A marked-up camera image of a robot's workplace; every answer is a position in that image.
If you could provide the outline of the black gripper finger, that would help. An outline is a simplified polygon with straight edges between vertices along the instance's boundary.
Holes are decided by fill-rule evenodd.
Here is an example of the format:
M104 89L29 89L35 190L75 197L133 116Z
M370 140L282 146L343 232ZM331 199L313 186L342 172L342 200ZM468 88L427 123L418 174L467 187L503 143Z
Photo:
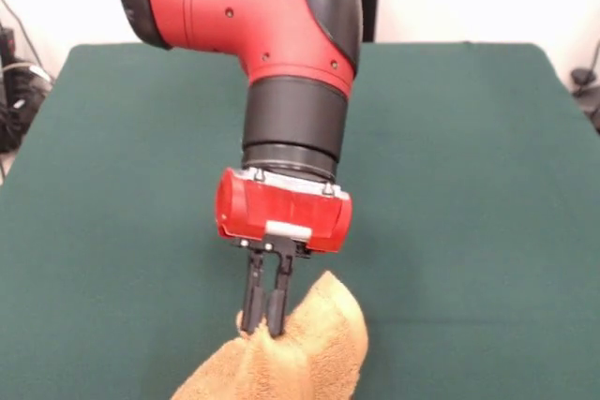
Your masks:
M264 311L263 256L267 252L268 243L242 240L241 244L248 250L248 259L240 329L245 333L253 333L260 324Z
M268 236L265 250L277 256L275 284L266 297L265 318L270 335L278 337L284 334L285 313L294 260L297 257L304 258L307 250L304 242L286 236Z

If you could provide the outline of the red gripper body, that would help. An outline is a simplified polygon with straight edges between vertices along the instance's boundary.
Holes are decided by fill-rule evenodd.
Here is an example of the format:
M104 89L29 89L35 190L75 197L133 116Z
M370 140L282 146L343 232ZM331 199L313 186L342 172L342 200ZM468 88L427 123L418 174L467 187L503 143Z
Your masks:
M341 186L250 168L223 171L215 220L224 238L289 238L312 252L337 253L346 241L353 201Z

